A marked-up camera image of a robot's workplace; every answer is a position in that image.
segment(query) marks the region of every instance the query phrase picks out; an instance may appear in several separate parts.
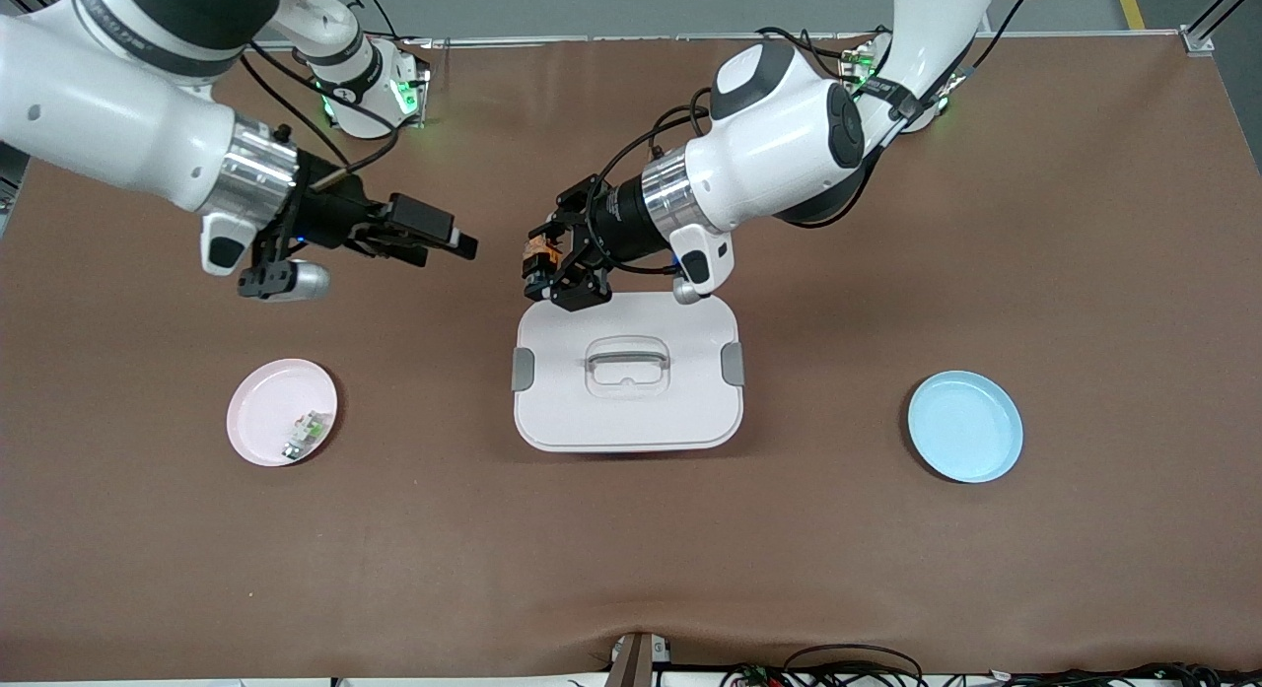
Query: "white cylinder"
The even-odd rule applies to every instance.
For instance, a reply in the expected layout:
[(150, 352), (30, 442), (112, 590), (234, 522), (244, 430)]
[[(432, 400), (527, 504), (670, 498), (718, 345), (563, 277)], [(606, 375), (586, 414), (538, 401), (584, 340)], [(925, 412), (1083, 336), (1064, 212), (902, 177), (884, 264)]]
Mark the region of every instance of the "white cylinder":
[(705, 136), (689, 140), (688, 179), (719, 231), (770, 216), (840, 182), (847, 169), (829, 152), (828, 91), (795, 53), (776, 88)]
[(216, 183), (232, 109), (101, 48), (0, 16), (0, 140), (194, 211)]
[(893, 0), (893, 44), (881, 78), (923, 97), (973, 40), (992, 0)]

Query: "black cylinder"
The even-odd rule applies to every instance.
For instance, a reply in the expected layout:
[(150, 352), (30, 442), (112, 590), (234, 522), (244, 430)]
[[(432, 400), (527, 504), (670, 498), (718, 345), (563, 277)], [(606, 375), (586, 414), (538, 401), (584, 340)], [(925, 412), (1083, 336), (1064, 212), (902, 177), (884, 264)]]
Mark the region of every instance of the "black cylinder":
[(240, 48), (276, 14), (280, 0), (133, 0), (180, 39), (208, 49)]
[(661, 236), (644, 206), (640, 177), (618, 184), (592, 203), (592, 235), (618, 263), (630, 263), (664, 251)]

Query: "small object on plate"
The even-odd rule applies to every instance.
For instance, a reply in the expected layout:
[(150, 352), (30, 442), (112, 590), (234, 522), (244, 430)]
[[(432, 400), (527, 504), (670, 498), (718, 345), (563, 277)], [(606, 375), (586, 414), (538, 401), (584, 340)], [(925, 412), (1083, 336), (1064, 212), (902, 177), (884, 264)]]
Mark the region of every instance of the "small object on plate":
[(285, 450), (280, 451), (280, 455), (289, 460), (303, 457), (324, 438), (324, 431), (328, 431), (328, 414), (307, 412), (307, 415), (294, 422), (294, 431), (289, 434)]
[[(294, 457), (289, 443), (302, 439), (299, 426), (310, 414), (321, 417), (321, 431), (314, 438), (297, 443), (304, 450)], [(327, 371), (302, 359), (275, 360), (246, 376), (232, 394), (228, 441), (249, 462), (276, 467), (319, 448), (336, 419), (337, 389)]]
[(1021, 456), (1021, 414), (994, 381), (943, 371), (911, 395), (907, 429), (930, 467), (959, 482), (988, 482)]

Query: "green led light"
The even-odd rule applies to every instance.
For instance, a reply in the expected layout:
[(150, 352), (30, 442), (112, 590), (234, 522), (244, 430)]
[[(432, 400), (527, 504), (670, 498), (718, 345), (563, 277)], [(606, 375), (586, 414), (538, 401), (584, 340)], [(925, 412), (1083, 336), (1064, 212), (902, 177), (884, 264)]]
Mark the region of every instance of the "green led light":
[(399, 107), (401, 109), (404, 115), (411, 115), (416, 112), (416, 110), (420, 107), (416, 104), (416, 95), (415, 95), (416, 90), (413, 88), (411, 85), (409, 85), (406, 81), (404, 81), (403, 83), (398, 81), (391, 81), (391, 83), (395, 87), (395, 97), (399, 99)]

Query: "pink plate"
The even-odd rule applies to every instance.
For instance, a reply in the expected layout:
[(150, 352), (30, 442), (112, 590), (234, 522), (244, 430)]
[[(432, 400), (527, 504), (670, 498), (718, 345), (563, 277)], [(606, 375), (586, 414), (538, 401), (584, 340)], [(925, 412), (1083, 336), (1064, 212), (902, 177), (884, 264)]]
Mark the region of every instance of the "pink plate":
[[(241, 457), (255, 465), (275, 467), (298, 462), (285, 457), (283, 451), (294, 422), (312, 410), (328, 414), (328, 428), (333, 427), (337, 417), (333, 378), (304, 359), (275, 360), (254, 370), (232, 394), (228, 441)], [(319, 448), (327, 437), (328, 431), (307, 455)]]

